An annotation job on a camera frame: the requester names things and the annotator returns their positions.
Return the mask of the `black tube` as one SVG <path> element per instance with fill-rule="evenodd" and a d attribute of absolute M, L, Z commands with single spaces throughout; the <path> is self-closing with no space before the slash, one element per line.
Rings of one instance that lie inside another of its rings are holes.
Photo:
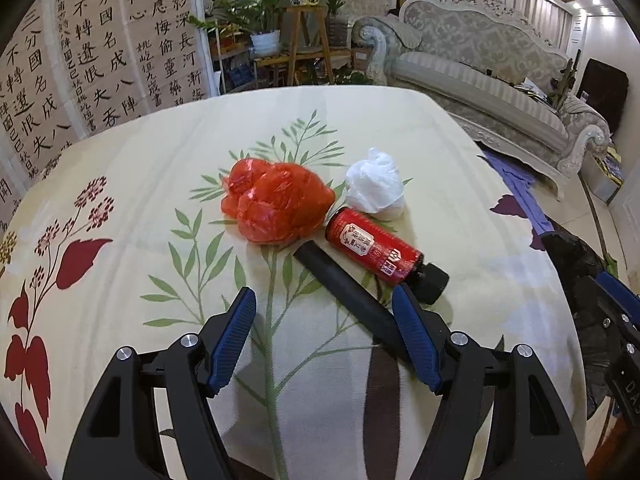
<path fill-rule="evenodd" d="M 294 257 L 332 296 L 394 356 L 411 358 L 393 315 L 313 240 L 301 244 Z"/>

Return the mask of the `red bottle black cap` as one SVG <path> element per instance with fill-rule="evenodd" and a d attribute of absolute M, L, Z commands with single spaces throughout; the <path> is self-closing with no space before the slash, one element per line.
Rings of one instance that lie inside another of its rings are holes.
<path fill-rule="evenodd" d="M 449 283 L 422 252 L 352 208 L 331 217 L 326 240 L 390 286 L 406 284 L 421 304 L 434 304 Z"/>

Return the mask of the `black bag trash bin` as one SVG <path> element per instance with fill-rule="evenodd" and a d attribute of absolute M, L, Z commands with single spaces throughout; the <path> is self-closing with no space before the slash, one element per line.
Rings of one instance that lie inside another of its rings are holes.
<path fill-rule="evenodd" d="M 603 260 L 587 243 L 566 231 L 542 234 L 541 244 L 555 267 L 570 307 L 584 364 L 587 418 L 591 418 L 610 393 L 605 381 L 605 372 L 612 362 L 610 345 L 604 318 L 596 312 L 596 286 L 590 282 L 604 271 Z"/>

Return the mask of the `green rag on floor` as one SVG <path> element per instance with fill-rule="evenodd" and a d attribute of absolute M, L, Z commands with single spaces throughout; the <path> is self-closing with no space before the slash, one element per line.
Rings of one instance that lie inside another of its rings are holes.
<path fill-rule="evenodd" d="M 620 274 L 618 274 L 618 263 L 608 252 L 604 253 L 604 263 L 605 270 L 608 274 L 611 274 L 614 278 L 620 277 Z"/>

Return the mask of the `box of books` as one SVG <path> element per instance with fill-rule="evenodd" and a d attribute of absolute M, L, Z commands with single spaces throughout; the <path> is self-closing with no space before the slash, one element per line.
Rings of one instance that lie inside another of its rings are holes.
<path fill-rule="evenodd" d="M 622 156 L 614 146 L 609 146 L 605 153 L 588 152 L 579 174 L 590 192 L 602 202 L 609 204 L 624 183 Z"/>

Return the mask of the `purple floor cloth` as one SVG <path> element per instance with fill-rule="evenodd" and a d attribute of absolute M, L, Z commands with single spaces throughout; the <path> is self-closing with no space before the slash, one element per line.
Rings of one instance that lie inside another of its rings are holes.
<path fill-rule="evenodd" d="M 530 190 L 535 183 L 534 175 L 509 157 L 499 155 L 488 148 L 483 148 L 483 158 L 500 176 L 509 190 L 498 199 L 491 211 L 503 216 L 527 219 L 532 226 L 530 247 L 543 250 L 540 237 L 552 232 L 554 226 Z"/>

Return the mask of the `floral table cloth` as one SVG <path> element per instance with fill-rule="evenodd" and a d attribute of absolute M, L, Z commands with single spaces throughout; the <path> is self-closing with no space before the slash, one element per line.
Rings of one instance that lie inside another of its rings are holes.
<path fill-rule="evenodd" d="M 427 96 L 380 87 L 247 92 L 111 128 L 65 151 L 25 196 L 1 251 L 1 405 L 62 477 L 82 411 L 122 346 L 160 350 L 254 289 L 257 318 L 210 404 L 248 478 L 405 479 L 438 400 L 295 259 L 221 211 L 244 157 L 295 162 L 345 198 L 370 148 L 406 206 L 388 228 L 450 277 L 435 311 L 485 347 L 525 342 L 578 434 L 584 369 L 555 268 L 480 148 Z"/>

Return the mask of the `toy rifle on sofa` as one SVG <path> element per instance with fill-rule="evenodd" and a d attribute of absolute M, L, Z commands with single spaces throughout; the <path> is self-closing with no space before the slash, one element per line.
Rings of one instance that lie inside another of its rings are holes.
<path fill-rule="evenodd" d="M 582 50 L 578 50 L 574 58 L 570 58 L 566 66 L 561 70 L 560 79 L 552 79 L 552 91 L 548 95 L 550 105 L 559 110 L 566 100 L 568 92 L 573 89 L 576 81 L 576 68 Z"/>

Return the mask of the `white crumpled plastic bag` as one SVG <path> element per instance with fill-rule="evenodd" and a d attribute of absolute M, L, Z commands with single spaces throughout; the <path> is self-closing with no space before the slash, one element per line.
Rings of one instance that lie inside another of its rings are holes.
<path fill-rule="evenodd" d="M 346 204 L 380 221 L 392 221 L 405 210 L 404 184 L 390 154 L 370 148 L 345 174 Z"/>

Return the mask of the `ornate grey sofa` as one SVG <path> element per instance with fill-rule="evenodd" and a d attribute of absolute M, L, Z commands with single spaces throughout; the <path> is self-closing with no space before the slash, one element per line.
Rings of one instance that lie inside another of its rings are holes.
<path fill-rule="evenodd" d="M 548 178 L 559 198 L 585 154 L 610 144 L 606 120 L 572 90 L 559 110 L 550 105 L 570 57 L 499 0 L 407 0 L 398 14 L 357 20 L 352 40 L 371 48 L 376 84 L 426 94 L 474 141 Z"/>

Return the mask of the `red plastic bag ball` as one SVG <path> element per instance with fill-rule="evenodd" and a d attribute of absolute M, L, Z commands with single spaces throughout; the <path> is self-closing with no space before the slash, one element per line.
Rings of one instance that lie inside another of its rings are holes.
<path fill-rule="evenodd" d="M 335 193 L 312 171 L 290 162 L 244 158 L 222 179 L 221 211 L 257 245 L 286 245 L 314 234 Z"/>

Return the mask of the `small floor plant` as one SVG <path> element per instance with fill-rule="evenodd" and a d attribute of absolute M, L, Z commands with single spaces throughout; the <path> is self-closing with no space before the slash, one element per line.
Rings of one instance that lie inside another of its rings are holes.
<path fill-rule="evenodd" d="M 360 70 L 342 66 L 334 70 L 334 84 L 374 84 L 374 81 Z"/>

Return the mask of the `calligraphy folding screen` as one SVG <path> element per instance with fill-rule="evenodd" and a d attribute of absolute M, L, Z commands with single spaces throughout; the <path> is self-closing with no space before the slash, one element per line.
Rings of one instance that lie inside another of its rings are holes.
<path fill-rule="evenodd" d="M 36 0 L 1 55 L 1 215 L 53 159 L 131 119 L 217 95 L 203 0 Z"/>

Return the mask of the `wooden plant stand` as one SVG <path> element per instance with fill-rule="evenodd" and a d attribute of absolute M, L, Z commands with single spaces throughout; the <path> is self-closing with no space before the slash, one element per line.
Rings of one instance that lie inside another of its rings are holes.
<path fill-rule="evenodd" d="M 288 25 L 285 42 L 274 55 L 254 57 L 257 84 L 333 84 L 336 74 L 352 68 L 352 49 L 330 46 L 323 6 L 286 6 L 278 24 Z"/>

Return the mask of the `plant in white pot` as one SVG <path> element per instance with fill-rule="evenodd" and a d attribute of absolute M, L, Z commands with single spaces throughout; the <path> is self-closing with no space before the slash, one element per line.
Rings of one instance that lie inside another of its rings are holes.
<path fill-rule="evenodd" d="M 282 0 L 214 0 L 209 17 L 190 14 L 186 21 L 206 32 L 245 32 L 250 36 L 255 58 L 281 52 L 278 13 Z"/>

